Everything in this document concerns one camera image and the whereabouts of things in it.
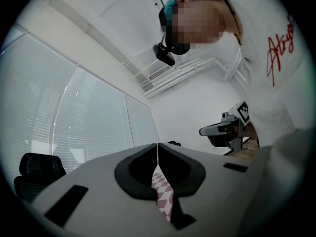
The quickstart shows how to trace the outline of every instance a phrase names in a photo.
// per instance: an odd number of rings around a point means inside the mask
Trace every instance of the air vent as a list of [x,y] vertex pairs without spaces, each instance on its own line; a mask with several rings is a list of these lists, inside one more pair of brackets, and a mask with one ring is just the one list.
[[171,73],[172,71],[175,71],[175,66],[165,66],[163,67],[162,69],[159,69],[158,71],[156,71],[155,73],[153,73],[152,75],[150,75],[148,77],[148,80],[150,82],[153,82],[153,81],[156,81],[158,80],[159,78]]

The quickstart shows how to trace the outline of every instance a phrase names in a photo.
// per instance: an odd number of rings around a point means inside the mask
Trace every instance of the person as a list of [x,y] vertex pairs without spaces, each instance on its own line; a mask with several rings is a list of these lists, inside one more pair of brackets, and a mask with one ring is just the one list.
[[246,136],[268,146],[296,128],[314,126],[314,64],[279,0],[169,0],[163,12],[172,24],[166,34],[176,44],[215,43],[224,32],[235,36],[246,72]]

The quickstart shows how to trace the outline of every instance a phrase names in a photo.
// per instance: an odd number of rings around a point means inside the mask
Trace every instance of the window blind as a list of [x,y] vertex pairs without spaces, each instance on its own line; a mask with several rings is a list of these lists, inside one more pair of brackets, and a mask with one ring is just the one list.
[[80,164],[133,147],[125,94],[77,68],[54,125],[53,154],[67,173]]
[[25,153],[51,153],[51,126],[76,65],[30,34],[0,56],[0,159],[9,185]]
[[135,147],[160,142],[150,109],[129,96],[126,102]]

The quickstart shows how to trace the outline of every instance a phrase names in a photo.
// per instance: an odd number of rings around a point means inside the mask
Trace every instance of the white t-shirt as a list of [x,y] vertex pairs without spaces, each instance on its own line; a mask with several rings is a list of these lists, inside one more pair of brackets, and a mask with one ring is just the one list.
[[315,125],[314,64],[279,0],[229,0],[243,27],[246,102],[260,146]]

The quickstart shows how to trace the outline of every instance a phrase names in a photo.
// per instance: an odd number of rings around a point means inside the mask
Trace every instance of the checkered cloth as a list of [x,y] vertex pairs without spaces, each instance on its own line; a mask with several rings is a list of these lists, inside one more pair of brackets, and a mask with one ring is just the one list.
[[171,209],[173,200],[173,189],[162,173],[159,165],[157,165],[152,181],[152,188],[157,190],[158,195],[158,209],[166,217],[167,221],[171,219]]

